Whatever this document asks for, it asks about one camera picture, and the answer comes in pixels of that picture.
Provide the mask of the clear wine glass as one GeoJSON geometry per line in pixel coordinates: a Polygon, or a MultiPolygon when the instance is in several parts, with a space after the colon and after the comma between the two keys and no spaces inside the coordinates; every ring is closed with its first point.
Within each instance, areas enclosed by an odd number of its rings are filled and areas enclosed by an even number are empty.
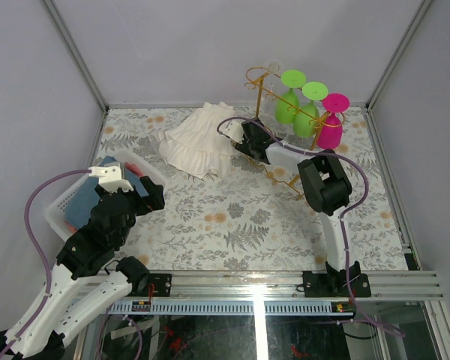
{"type": "Polygon", "coordinates": [[[179,174],[179,171],[174,166],[168,164],[164,165],[161,171],[168,179],[174,179],[179,174]]]}
{"type": "Polygon", "coordinates": [[[263,67],[265,68],[265,72],[268,73],[268,76],[265,78],[263,83],[266,91],[262,93],[261,107],[264,113],[273,113],[275,110],[276,98],[270,94],[270,92],[275,91],[275,86],[279,80],[279,75],[284,69],[284,63],[281,60],[272,59],[268,60],[263,67]]]}

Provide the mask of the green plastic wine glass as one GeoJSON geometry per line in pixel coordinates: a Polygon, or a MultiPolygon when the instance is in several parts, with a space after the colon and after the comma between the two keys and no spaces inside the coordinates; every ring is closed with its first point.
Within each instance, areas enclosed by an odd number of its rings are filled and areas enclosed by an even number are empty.
{"type": "Polygon", "coordinates": [[[288,90],[277,99],[274,117],[279,123],[289,125],[293,123],[300,104],[295,90],[301,89],[307,79],[300,70],[291,69],[284,71],[280,80],[288,90]]]}
{"type": "Polygon", "coordinates": [[[302,94],[308,99],[308,103],[295,115],[292,129],[298,137],[309,138],[317,132],[317,119],[320,117],[315,102],[326,98],[329,90],[322,82],[307,82],[302,87],[302,94]]]}

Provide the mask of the magenta plastic wine glass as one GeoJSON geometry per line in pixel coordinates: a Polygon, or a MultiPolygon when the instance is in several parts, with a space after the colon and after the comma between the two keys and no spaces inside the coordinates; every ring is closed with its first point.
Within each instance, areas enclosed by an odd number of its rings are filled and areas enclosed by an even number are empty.
{"type": "Polygon", "coordinates": [[[342,121],[338,116],[350,107],[350,100],[343,94],[331,93],[322,100],[322,105],[328,116],[316,144],[322,149],[335,149],[343,135],[342,121]]]}

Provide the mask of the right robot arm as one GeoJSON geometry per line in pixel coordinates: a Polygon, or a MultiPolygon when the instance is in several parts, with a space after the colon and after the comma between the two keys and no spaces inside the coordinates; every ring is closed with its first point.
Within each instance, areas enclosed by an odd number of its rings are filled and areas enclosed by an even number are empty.
{"type": "Polygon", "coordinates": [[[300,177],[307,204],[319,215],[327,246],[328,290],[343,296],[353,288],[347,271],[352,265],[349,208],[352,185],[341,161],[332,150],[307,151],[274,138],[259,121],[246,121],[231,136],[235,148],[255,161],[283,167],[300,177]]]}

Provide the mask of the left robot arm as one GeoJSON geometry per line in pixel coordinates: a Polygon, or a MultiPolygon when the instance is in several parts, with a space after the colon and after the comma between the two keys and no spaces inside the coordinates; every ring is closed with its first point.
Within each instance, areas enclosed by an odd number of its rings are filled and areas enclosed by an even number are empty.
{"type": "Polygon", "coordinates": [[[46,283],[27,312],[0,331],[0,357],[60,359],[65,348],[99,314],[119,299],[149,290],[149,270],[134,256],[118,261],[115,271],[79,302],[80,290],[115,256],[140,216],[165,206],[164,188],[148,176],[140,178],[146,194],[136,189],[110,192],[97,185],[97,205],[58,253],[46,283]]]}

